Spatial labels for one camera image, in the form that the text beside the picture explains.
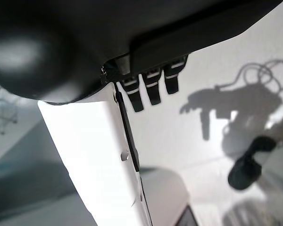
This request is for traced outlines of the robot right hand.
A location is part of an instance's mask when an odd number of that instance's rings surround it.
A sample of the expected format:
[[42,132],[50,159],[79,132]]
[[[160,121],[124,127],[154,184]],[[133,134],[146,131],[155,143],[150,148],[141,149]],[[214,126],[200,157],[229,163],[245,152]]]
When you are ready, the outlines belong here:
[[150,226],[124,100],[179,90],[188,55],[233,38],[278,0],[0,0],[0,86],[38,101],[99,226]]

